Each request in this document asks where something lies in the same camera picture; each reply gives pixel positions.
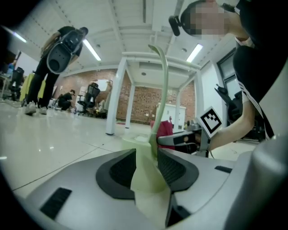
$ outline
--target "shoe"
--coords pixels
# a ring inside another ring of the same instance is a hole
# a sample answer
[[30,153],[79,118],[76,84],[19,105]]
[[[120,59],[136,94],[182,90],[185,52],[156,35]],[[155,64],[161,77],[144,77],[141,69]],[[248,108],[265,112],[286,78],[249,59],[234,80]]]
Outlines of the shoe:
[[36,105],[35,105],[35,103],[34,102],[30,102],[26,106],[24,113],[27,114],[27,115],[32,115],[33,113],[36,113]]
[[46,107],[40,108],[39,113],[46,115],[47,114],[47,108]]

